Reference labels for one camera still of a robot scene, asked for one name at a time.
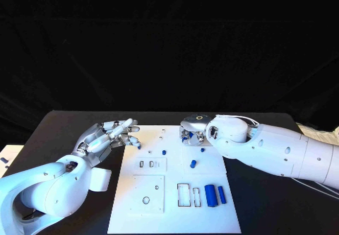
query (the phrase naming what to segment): black backdrop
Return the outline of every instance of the black backdrop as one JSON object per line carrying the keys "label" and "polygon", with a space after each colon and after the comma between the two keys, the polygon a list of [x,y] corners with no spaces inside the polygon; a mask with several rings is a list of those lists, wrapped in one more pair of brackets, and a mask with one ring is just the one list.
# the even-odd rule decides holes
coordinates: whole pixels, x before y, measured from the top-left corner
{"label": "black backdrop", "polygon": [[338,25],[231,17],[211,1],[9,1],[0,144],[51,110],[288,112],[334,130]]}

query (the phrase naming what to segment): black table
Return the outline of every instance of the black table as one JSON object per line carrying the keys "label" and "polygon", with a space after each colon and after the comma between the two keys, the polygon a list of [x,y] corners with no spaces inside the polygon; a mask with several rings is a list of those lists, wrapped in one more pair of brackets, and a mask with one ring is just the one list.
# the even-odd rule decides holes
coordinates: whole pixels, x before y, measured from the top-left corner
{"label": "black table", "polygon": [[[70,154],[80,135],[94,123],[135,118],[140,125],[179,125],[191,114],[52,111],[45,116],[6,175],[55,162]],[[214,116],[227,113],[204,114]],[[288,114],[233,115],[247,116],[260,123],[301,132]],[[39,234],[107,234],[123,154],[125,147],[116,148],[99,165],[113,171],[107,192],[90,191],[80,210]],[[249,167],[239,160],[226,159],[226,164],[243,234],[339,233],[339,201],[335,198],[291,178],[273,176]]]}

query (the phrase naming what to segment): robotic arm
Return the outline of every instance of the robotic arm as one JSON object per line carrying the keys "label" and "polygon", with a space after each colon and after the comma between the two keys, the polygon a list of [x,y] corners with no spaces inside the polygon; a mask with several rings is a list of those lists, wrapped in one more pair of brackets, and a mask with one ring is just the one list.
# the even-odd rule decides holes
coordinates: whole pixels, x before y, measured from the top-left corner
{"label": "robotic arm", "polygon": [[[37,234],[78,210],[89,190],[107,190],[112,171],[94,166],[113,148],[140,146],[129,135],[139,131],[133,125],[138,121],[132,118],[96,124],[81,135],[71,155],[0,179],[0,234]],[[28,219],[15,207],[16,197],[35,210]]]}
{"label": "robotic arm", "polygon": [[215,119],[207,115],[187,117],[179,135],[188,145],[208,140],[224,157],[273,175],[312,180],[339,189],[338,145],[230,115],[217,115]]}

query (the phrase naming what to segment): robotic hand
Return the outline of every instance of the robotic hand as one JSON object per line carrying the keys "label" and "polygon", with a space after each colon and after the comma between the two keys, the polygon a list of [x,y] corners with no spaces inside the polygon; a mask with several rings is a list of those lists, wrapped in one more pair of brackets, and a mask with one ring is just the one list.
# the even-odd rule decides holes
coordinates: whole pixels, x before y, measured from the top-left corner
{"label": "robotic hand", "polygon": [[179,136],[188,145],[208,140],[224,157],[273,175],[314,180],[339,189],[338,145],[230,115],[217,115],[215,119],[191,115],[181,123]]}
{"label": "robotic hand", "polygon": [[[138,125],[132,118],[96,124],[81,135],[71,155],[0,179],[0,234],[37,234],[78,210],[89,190],[107,190],[112,171],[94,166],[113,148],[140,146],[138,138],[127,134],[139,131],[132,125]],[[25,218],[19,214],[16,197],[41,216],[34,213]]]}

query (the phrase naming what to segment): blue object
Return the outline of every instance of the blue object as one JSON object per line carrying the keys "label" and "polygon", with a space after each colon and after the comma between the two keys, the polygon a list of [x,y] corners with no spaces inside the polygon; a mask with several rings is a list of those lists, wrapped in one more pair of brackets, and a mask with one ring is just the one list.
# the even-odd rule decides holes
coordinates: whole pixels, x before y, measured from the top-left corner
{"label": "blue object", "polygon": [[195,168],[197,167],[197,160],[192,160],[192,163],[191,163],[191,168]]}
{"label": "blue object", "polygon": [[210,207],[217,207],[218,206],[218,199],[217,199],[214,185],[205,185],[205,193],[207,193],[207,205]]}
{"label": "blue object", "polygon": [[0,158],[0,160],[3,161],[3,163],[9,162],[9,160],[6,158]]}
{"label": "blue object", "polygon": [[220,191],[220,195],[221,195],[221,203],[227,204],[227,198],[226,198],[223,186],[218,187],[218,191]]}

